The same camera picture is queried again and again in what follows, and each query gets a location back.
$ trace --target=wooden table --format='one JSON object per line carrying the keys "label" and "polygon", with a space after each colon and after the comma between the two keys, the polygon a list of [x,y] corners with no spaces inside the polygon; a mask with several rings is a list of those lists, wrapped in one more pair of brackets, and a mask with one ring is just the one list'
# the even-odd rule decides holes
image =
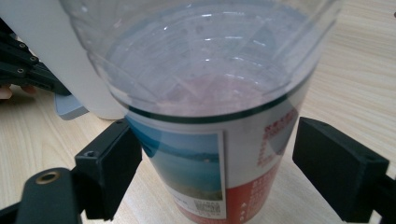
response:
{"label": "wooden table", "polygon": [[[391,160],[396,176],[396,10],[394,0],[346,0],[302,116],[322,120]],[[31,175],[74,167],[74,155],[111,121],[89,113],[64,121],[53,95],[14,88],[0,104],[0,207],[17,202]],[[293,133],[262,223],[342,223],[291,160]],[[374,214],[371,223],[377,223]],[[85,221],[102,223],[102,221]],[[113,223],[190,223],[144,158]]]}

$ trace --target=table surface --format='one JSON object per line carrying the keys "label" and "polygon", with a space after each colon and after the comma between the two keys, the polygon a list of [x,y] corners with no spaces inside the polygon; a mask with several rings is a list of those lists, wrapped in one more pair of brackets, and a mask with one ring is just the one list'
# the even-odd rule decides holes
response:
{"label": "table surface", "polygon": [[[301,116],[318,119],[390,160],[396,176],[396,2],[346,0],[305,98]],[[0,104],[0,208],[21,198],[24,182],[74,156],[112,121],[88,113],[65,121],[53,94],[14,87]],[[343,223],[291,160],[295,130],[261,223]],[[374,213],[371,223],[378,223]],[[85,223],[103,223],[84,220]],[[113,223],[190,223],[144,157]]]}

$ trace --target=plastic cup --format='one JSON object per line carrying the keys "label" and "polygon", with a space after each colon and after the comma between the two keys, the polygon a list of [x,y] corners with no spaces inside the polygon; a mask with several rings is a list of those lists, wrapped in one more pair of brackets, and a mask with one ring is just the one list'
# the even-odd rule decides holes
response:
{"label": "plastic cup", "polygon": [[254,222],[341,1],[61,2],[179,210]]}

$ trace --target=qr code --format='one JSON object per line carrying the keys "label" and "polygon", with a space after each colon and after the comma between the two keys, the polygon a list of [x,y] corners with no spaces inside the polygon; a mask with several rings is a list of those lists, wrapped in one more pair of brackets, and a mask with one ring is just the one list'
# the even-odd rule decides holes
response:
{"label": "qr code", "polygon": [[219,203],[194,201],[197,210],[207,213],[220,213]]}

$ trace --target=white object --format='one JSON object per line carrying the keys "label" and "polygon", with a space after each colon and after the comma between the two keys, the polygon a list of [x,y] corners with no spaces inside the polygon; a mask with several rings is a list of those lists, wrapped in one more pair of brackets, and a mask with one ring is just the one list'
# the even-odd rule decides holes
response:
{"label": "white object", "polygon": [[58,1],[2,0],[0,17],[85,108],[102,119],[123,117]]}

